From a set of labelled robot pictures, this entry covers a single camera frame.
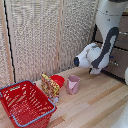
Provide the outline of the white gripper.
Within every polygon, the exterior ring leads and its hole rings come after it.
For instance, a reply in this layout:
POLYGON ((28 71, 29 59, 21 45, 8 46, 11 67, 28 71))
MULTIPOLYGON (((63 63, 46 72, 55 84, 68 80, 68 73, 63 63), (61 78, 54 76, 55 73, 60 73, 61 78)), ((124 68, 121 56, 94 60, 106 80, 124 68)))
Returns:
POLYGON ((89 74, 99 74, 102 69, 90 68, 89 74))

